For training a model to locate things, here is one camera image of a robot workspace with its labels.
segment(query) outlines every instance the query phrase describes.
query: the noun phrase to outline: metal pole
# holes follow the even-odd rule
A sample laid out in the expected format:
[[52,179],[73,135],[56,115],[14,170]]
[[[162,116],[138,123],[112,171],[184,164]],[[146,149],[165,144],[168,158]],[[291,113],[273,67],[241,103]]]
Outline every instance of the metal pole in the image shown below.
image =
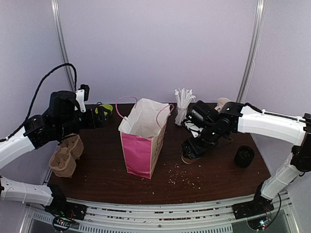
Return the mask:
[[242,79],[242,83],[240,86],[239,94],[237,97],[237,102],[244,101],[246,91],[248,88],[248,84],[250,82],[250,78],[252,75],[254,58],[255,58],[257,47],[258,47],[261,27],[262,27],[262,23],[263,23],[264,7],[265,7],[265,0],[258,0],[257,1],[257,10],[256,10],[251,46],[249,49],[249,54],[248,54],[248,58],[247,58],[247,62],[246,62],[246,66],[245,66],[245,70],[244,70],[243,79]]
[[[60,46],[62,59],[64,63],[69,63],[68,55],[67,55],[67,51],[65,47],[65,40],[64,40],[64,35],[63,35],[61,18],[60,18],[59,9],[58,9],[58,0],[51,0],[51,4],[52,4],[52,12],[53,12],[55,25],[56,25],[56,31],[58,35],[58,42]],[[74,78],[73,78],[70,68],[69,67],[64,67],[64,68],[65,68],[65,72],[66,72],[66,76],[68,79],[70,89],[72,91],[76,91],[75,86],[74,86]]]

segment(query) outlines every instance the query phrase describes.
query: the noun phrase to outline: dark wooden tabletop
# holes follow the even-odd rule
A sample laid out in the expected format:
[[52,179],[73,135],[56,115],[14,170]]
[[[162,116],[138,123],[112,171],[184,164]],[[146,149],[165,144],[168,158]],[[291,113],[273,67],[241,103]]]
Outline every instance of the dark wooden tabletop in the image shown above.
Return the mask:
[[[132,104],[120,104],[120,113],[127,116]],[[121,118],[114,110],[108,126],[82,130],[84,152],[73,177],[58,178],[66,197],[120,204],[176,204],[221,200],[255,193],[269,171],[249,134],[232,134],[233,142],[212,149],[192,165],[181,161],[181,143],[190,137],[174,123],[175,111],[168,119],[164,144],[152,179],[126,173],[118,126]],[[242,145],[255,151],[248,168],[237,167],[234,156]]]

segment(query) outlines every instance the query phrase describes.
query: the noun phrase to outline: pink bag handle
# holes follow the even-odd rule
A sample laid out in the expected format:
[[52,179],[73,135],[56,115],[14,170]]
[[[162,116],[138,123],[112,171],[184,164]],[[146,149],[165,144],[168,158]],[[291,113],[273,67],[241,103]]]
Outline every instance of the pink bag handle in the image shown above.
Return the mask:
[[166,106],[165,106],[164,108],[162,108],[161,111],[156,115],[156,118],[155,118],[155,119],[156,119],[156,123],[157,123],[157,125],[160,127],[160,129],[162,129],[162,127],[160,126],[160,124],[159,124],[157,118],[158,118],[158,116],[160,115],[160,113],[163,112],[163,110],[166,109],[168,106],[172,106],[172,107],[173,107],[172,110],[170,111],[170,114],[171,114],[172,111],[173,111],[174,108],[175,108],[173,104],[166,105]]
[[136,104],[137,104],[137,102],[138,102],[138,99],[137,99],[136,97],[134,97],[134,96],[124,96],[124,97],[122,97],[122,98],[120,98],[120,99],[117,100],[117,102],[116,102],[116,110],[117,110],[118,115],[121,116],[123,119],[124,119],[124,116],[122,116],[122,115],[119,113],[119,111],[118,111],[118,102],[119,102],[120,100],[122,100],[122,99],[125,99],[125,98],[134,98],[134,99],[136,99],[136,103],[135,103],[135,105],[134,105],[134,108],[136,108]]

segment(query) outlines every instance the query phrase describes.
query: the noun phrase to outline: gray wall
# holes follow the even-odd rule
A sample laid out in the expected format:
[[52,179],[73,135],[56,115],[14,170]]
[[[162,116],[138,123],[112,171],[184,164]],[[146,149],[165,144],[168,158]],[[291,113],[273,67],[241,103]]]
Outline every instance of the gray wall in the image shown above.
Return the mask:
[[[303,116],[311,113],[311,1],[270,0],[255,69],[246,101],[267,111]],[[291,145],[254,136],[271,173],[291,151]],[[288,188],[302,232],[310,232],[311,175],[298,178]]]
[[59,1],[69,60],[91,87],[89,101],[135,95],[176,101],[235,100],[256,0]]
[[[7,136],[24,120],[40,79],[62,63],[50,0],[0,0],[0,137]],[[33,114],[41,114],[52,91],[68,89],[63,70],[45,81]],[[16,181],[42,184],[56,147],[50,143],[25,154],[0,170]],[[0,231],[16,233],[24,205],[0,202]]]

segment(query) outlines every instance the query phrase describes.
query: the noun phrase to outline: black cylindrical container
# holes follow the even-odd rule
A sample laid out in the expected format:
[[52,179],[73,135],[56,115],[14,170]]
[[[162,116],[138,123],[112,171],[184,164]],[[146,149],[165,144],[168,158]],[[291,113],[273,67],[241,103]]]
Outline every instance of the black cylindrical container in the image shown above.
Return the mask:
[[255,157],[255,152],[248,146],[241,146],[238,148],[234,157],[234,162],[239,167],[248,167]]

